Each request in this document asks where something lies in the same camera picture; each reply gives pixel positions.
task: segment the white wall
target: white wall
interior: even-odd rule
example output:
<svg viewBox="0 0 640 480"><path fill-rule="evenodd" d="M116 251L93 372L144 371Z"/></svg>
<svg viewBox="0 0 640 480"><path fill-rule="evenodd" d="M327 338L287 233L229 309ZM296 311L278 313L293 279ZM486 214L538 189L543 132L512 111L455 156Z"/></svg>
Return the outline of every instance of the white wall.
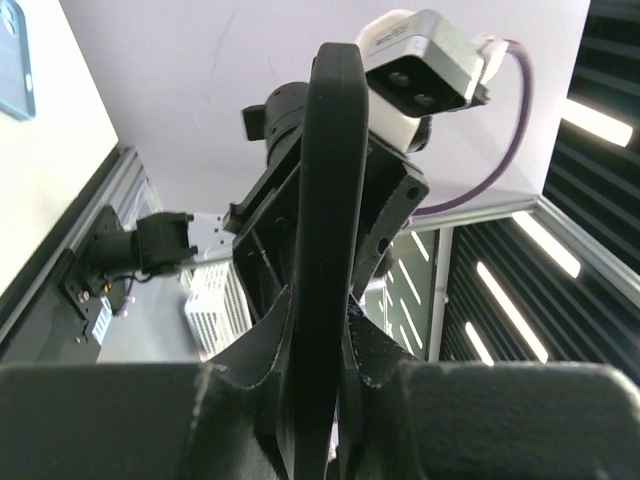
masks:
<svg viewBox="0 0 640 480"><path fill-rule="evenodd" d="M59 2L18 2L36 118L0 112L0 293L117 142Z"/></svg>
<svg viewBox="0 0 640 480"><path fill-rule="evenodd" d="M394 8L433 8L468 37L486 31L528 47L536 71L531 126L495 189L536 195L589 6L588 0L61 1L117 132L138 148L163 205L202 212L225 211L264 169L264 146L245 140L240 110L282 83L308 80L323 42L353 42L364 25ZM490 106L437 117L431 145L414 156L434 195L475 186L506 150L520 96L512 60L490 87Z"/></svg>

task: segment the metal bar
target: metal bar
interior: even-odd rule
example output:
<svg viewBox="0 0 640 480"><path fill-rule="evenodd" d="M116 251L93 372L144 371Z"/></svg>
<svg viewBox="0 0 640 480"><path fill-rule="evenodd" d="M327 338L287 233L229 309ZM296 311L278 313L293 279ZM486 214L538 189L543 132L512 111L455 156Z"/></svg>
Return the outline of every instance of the metal bar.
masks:
<svg viewBox="0 0 640 480"><path fill-rule="evenodd" d="M437 215L415 216L407 230L424 232L438 228L459 227L472 223L500 220L520 211L531 211L535 208L537 198L532 196L518 202L493 205L464 212L446 212Z"/></svg>
<svg viewBox="0 0 640 480"><path fill-rule="evenodd" d="M535 214L569 248L589 262L629 301L640 308L640 275L637 272L607 250L549 199L540 198Z"/></svg>
<svg viewBox="0 0 640 480"><path fill-rule="evenodd" d="M453 228L440 230L438 241L438 255L436 264L436 278L433 285L432 314L429 329L429 350L427 352L430 362L437 362L440 358L442 330L444 324L444 309L448 301L447 283L449 281L449 266L451 264L451 247L453 245Z"/></svg>

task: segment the wire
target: wire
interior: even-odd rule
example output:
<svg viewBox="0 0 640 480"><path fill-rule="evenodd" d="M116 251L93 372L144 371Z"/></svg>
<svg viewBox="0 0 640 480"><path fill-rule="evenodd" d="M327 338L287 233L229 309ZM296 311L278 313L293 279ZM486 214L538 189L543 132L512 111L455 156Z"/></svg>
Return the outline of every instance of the wire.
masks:
<svg viewBox="0 0 640 480"><path fill-rule="evenodd" d="M452 208L464 205L493 185L513 162L513 159L522 144L522 139L524 138L524 134L527 131L527 125L529 124L529 117L531 116L531 104L533 103L533 66L526 49L520 42L515 40L507 40L507 42L509 42L507 53L511 54L516 59L522 72L522 101L520 103L518 125L516 126L516 130L513 134L513 138L511 139L511 144L507 149L507 153L505 153L502 161L498 164L496 169L491 172L491 174L478 186L472 188L467 193L454 198L453 200L448 200L437 205L418 208L413 212L414 216L434 215L436 213L446 212Z"/></svg>
<svg viewBox="0 0 640 480"><path fill-rule="evenodd" d="M147 283L150 280L152 280L154 277L153 275L148 275L145 278L139 278L137 277L134 273L130 274L130 275L122 275L120 277L115 277L111 280L111 282L118 282L120 280L130 280L131 283L133 282L137 282L137 283Z"/></svg>

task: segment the white ceiling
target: white ceiling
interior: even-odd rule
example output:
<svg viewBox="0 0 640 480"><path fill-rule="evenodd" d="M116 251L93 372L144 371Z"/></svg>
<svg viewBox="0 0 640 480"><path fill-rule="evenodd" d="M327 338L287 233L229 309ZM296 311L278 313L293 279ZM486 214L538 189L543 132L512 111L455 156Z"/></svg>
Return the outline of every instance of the white ceiling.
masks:
<svg viewBox="0 0 640 480"><path fill-rule="evenodd" d="M122 143L140 152L165 207L225 211L259 177L264 147L244 139L240 110L277 86L308 79L326 41L352 42L393 8L433 8L472 37L521 40L536 100L505 191L542 188L588 0L60 0ZM413 160L435 185L481 181L514 127L520 79L507 62L488 107L438 117Z"/></svg>

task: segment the cable connector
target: cable connector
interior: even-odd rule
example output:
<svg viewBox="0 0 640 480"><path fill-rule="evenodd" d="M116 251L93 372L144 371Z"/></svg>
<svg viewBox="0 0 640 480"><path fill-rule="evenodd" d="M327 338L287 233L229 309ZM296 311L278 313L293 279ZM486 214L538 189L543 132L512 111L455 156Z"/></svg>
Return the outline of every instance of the cable connector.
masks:
<svg viewBox="0 0 640 480"><path fill-rule="evenodd" d="M479 83L485 85L500 69L502 61L507 54L509 42L488 33L480 33L471 40L471 44L484 60Z"/></svg>

